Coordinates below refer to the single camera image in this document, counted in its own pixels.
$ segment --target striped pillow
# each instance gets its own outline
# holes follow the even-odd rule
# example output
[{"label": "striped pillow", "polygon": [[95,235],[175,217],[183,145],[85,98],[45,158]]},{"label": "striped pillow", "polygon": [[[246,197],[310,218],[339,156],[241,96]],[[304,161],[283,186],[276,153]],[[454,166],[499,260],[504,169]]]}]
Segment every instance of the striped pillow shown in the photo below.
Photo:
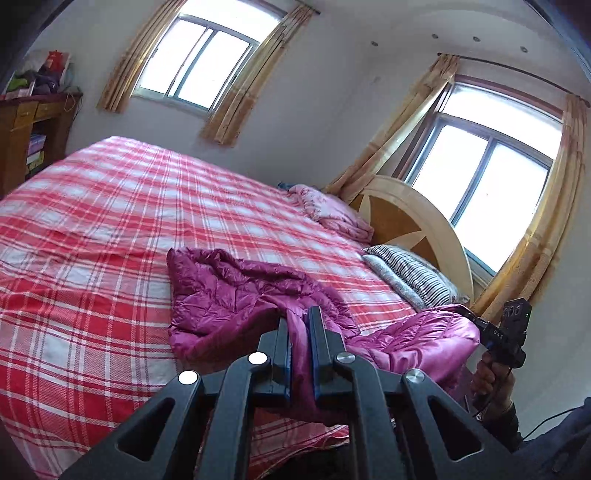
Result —
[{"label": "striped pillow", "polygon": [[366,253],[380,257],[407,285],[409,285],[427,308],[466,303],[469,298],[438,269],[425,259],[395,245],[374,245]]},{"label": "striped pillow", "polygon": [[418,296],[417,292],[403,282],[402,278],[396,275],[384,260],[380,257],[376,257],[376,255],[361,255],[361,258],[363,258],[363,261],[377,273],[378,277],[390,285],[392,290],[409,302],[413,309],[417,312],[422,312],[427,308],[425,302],[423,302],[423,299]]}]

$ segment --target curtain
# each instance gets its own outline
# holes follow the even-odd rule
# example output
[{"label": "curtain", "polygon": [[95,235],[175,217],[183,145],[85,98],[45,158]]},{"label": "curtain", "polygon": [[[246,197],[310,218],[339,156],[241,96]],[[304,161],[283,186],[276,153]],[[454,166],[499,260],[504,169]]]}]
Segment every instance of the curtain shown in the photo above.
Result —
[{"label": "curtain", "polygon": [[441,55],[410,90],[401,107],[383,124],[355,162],[324,188],[351,202],[418,125],[457,72],[459,58]]},{"label": "curtain", "polygon": [[203,127],[201,137],[220,145],[235,144],[273,68],[290,40],[308,22],[313,12],[310,7],[299,5],[281,20],[238,74]]},{"label": "curtain", "polygon": [[559,261],[582,189],[587,125],[583,100],[568,94],[566,102],[560,149],[534,217],[515,251],[471,306],[490,322],[500,321],[506,301],[538,295]]},{"label": "curtain", "polygon": [[97,108],[116,113],[125,110],[150,55],[186,1],[166,0],[140,29],[111,73]]},{"label": "curtain", "polygon": [[394,172],[389,176],[391,176],[395,179],[398,179],[398,180],[402,180],[402,181],[404,181],[406,179],[408,173],[410,172],[413,165],[417,161],[417,157],[420,153],[421,146],[426,143],[427,138],[428,138],[429,134],[431,133],[431,130],[433,129],[433,125],[435,123],[435,120],[437,119],[437,114],[443,109],[443,106],[447,102],[447,99],[450,96],[452,88],[453,88],[453,84],[448,83],[445,86],[445,88],[441,91],[441,93],[439,94],[437,99],[433,102],[433,104],[431,105],[431,107],[429,108],[427,113],[425,114],[425,117],[423,118],[423,120],[421,120],[421,122],[419,123],[418,128],[417,128],[417,133],[415,134],[415,136],[412,138],[412,140],[408,144],[408,147],[407,148],[404,147],[404,144],[406,143],[406,141],[404,141],[401,144],[401,146],[398,147],[399,150],[402,148],[405,148],[405,151],[403,153],[400,152],[400,154],[401,154],[400,161],[398,162],[398,164],[394,168]]}]

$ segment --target dark fabric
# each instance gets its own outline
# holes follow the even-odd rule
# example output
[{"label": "dark fabric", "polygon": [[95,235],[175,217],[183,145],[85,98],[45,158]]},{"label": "dark fabric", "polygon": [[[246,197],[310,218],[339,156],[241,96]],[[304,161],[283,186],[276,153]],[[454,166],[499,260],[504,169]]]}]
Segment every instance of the dark fabric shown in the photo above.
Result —
[{"label": "dark fabric", "polygon": [[37,475],[12,441],[12,437],[6,430],[1,419],[0,464],[2,465],[2,478],[14,480],[38,480]]},{"label": "dark fabric", "polygon": [[511,405],[511,408],[497,419],[483,421],[482,426],[511,453],[516,451],[523,442],[523,438],[519,433],[519,420],[517,419],[515,404]]},{"label": "dark fabric", "polygon": [[[591,479],[591,398],[572,411],[558,426],[524,442],[518,432],[515,406],[483,426],[499,440],[525,468],[524,480]],[[349,445],[325,452],[305,453],[272,473],[269,480],[349,480]]]},{"label": "dark fabric", "polygon": [[524,442],[518,432],[515,406],[484,427],[526,467],[532,480],[591,479],[591,398],[558,426]]},{"label": "dark fabric", "polygon": [[[535,480],[563,479],[575,464],[581,449],[591,434],[591,398],[573,410],[558,426],[539,437],[523,442],[514,453]],[[576,480],[589,480],[591,472]]]}]

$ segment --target wooden dresser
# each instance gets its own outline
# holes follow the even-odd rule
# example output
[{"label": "wooden dresser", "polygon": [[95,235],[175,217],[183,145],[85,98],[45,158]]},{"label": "wooden dresser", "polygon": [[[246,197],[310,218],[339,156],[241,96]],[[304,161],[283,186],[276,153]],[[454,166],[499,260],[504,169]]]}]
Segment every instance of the wooden dresser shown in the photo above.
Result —
[{"label": "wooden dresser", "polygon": [[25,182],[29,140],[33,132],[47,136],[43,165],[35,170],[66,156],[68,135],[81,98],[81,93],[58,93],[0,102],[1,196]]}]

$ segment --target person's hand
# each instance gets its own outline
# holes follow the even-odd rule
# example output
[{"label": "person's hand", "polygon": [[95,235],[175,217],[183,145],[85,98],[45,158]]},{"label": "person's hand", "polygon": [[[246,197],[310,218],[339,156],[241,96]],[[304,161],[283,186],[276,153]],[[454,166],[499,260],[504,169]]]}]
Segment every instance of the person's hand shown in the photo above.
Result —
[{"label": "person's hand", "polygon": [[499,382],[503,382],[486,409],[486,420],[499,417],[511,407],[511,393],[515,386],[515,376],[513,372],[509,373],[509,367],[496,362],[491,364],[491,362],[490,353],[485,352],[478,362],[476,372],[472,377],[472,382],[470,382],[470,390],[474,394],[482,395],[488,395],[492,392],[493,383],[497,378]]}]

